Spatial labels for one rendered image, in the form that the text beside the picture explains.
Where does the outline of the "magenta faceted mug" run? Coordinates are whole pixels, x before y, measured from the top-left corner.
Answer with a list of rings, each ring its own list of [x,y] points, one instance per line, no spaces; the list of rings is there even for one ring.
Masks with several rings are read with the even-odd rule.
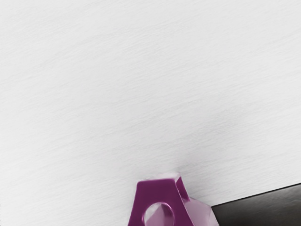
[[[181,174],[139,181],[128,226],[220,226],[211,206],[189,197]]]

